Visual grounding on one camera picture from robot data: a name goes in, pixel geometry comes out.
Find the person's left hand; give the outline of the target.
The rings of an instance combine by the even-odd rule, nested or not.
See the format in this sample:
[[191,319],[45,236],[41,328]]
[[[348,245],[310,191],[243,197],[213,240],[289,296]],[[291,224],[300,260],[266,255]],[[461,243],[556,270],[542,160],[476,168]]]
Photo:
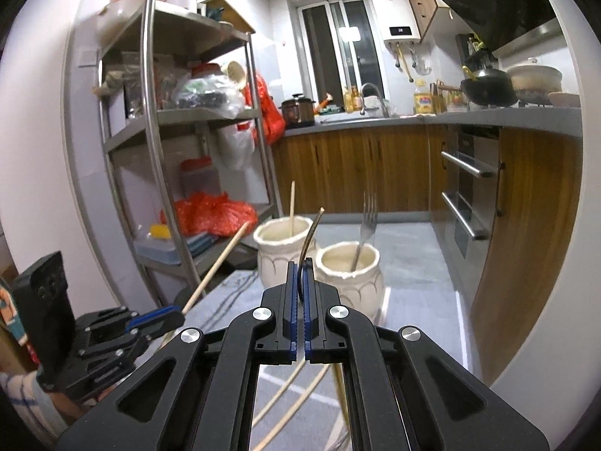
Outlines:
[[51,399],[54,408],[61,415],[61,418],[66,422],[66,425],[72,425],[75,421],[95,407],[100,401],[106,398],[114,389],[115,385],[107,388],[96,397],[93,397],[86,402],[77,403],[70,400],[66,395],[57,392],[47,392],[46,395]]

